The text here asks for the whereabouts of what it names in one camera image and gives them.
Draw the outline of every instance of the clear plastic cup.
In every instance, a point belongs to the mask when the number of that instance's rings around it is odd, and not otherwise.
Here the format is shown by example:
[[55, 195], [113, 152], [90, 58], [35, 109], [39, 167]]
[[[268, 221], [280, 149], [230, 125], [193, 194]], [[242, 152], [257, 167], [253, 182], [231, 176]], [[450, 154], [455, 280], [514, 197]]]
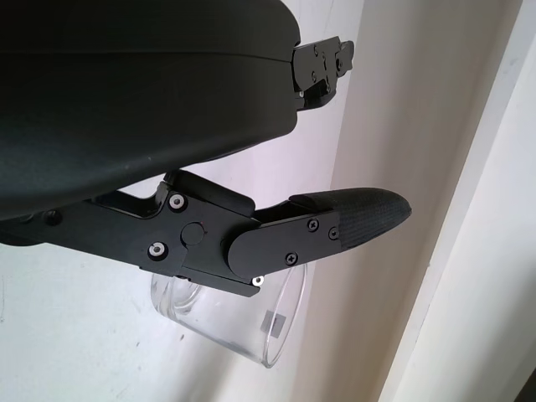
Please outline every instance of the clear plastic cup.
[[154, 274], [152, 304], [163, 316], [263, 364], [281, 356], [302, 302], [307, 265], [265, 276], [260, 291], [243, 297]]

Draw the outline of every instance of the black plastic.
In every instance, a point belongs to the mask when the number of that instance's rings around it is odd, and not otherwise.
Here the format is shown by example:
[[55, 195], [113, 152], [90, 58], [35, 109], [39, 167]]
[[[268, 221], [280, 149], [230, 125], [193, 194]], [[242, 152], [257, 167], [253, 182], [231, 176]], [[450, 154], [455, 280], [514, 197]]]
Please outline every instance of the black plastic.
[[0, 4], [0, 219], [109, 193], [296, 125], [278, 0]]
[[0, 219], [285, 135], [293, 98], [291, 65], [269, 59], [0, 55]]
[[291, 61], [279, 0], [21, 0], [0, 3], [0, 53], [240, 54]]
[[[178, 194], [183, 207], [175, 209]], [[252, 296], [259, 291], [253, 278], [337, 254], [410, 213], [399, 195], [376, 189], [293, 196], [256, 212], [252, 205], [192, 173], [174, 172], [151, 198], [113, 192], [0, 222], [0, 241], [47, 242]], [[163, 254], [152, 254], [156, 243]]]
[[316, 211], [337, 211], [338, 238], [349, 250], [395, 228], [411, 215], [405, 198], [381, 188], [348, 188], [293, 195], [290, 200]]

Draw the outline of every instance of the screw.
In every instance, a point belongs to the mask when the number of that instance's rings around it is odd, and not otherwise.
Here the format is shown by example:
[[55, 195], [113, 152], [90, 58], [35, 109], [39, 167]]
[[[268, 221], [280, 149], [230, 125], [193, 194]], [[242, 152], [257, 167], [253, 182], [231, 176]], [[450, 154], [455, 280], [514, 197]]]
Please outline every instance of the screw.
[[309, 222], [307, 222], [307, 228], [310, 232], [316, 232], [318, 229], [318, 220], [311, 219]]
[[285, 262], [288, 266], [295, 265], [298, 262], [298, 254], [289, 253], [285, 257]]
[[48, 226], [58, 226], [63, 220], [63, 216], [58, 211], [48, 211], [43, 215], [45, 224]]
[[336, 227], [333, 227], [329, 230], [329, 238], [331, 240], [337, 240], [338, 239], [338, 229]]
[[264, 276], [257, 276], [256, 278], [253, 278], [253, 281], [251, 281], [251, 283], [253, 284], [253, 286], [260, 287], [260, 285], [262, 285], [264, 281]]
[[171, 209], [181, 209], [186, 204], [186, 200], [181, 194], [174, 194], [169, 198]]
[[156, 260], [163, 260], [166, 256], [166, 245], [159, 241], [149, 246], [149, 256]]

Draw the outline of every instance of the metal bracket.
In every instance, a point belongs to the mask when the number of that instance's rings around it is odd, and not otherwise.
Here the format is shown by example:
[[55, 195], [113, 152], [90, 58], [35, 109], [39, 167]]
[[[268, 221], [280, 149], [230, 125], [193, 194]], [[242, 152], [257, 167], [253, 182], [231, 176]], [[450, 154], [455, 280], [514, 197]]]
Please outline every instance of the metal bracket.
[[294, 50], [292, 70], [296, 108], [299, 111], [326, 105], [337, 91], [337, 80], [352, 69], [353, 42], [338, 37]]
[[[338, 241], [328, 238], [329, 225], [323, 224], [327, 216], [338, 223], [336, 212], [317, 216], [291, 202], [255, 211], [252, 199], [176, 171], [166, 175], [150, 198], [115, 191], [0, 222], [0, 241], [20, 246], [50, 243], [253, 296], [260, 289], [259, 276], [342, 250], [340, 244], [333, 248]], [[317, 229], [309, 228], [311, 219], [326, 233], [319, 236]], [[245, 246], [238, 241], [230, 258], [237, 239], [245, 239]], [[268, 250], [273, 254], [265, 259]], [[300, 257], [289, 264], [291, 253]]]

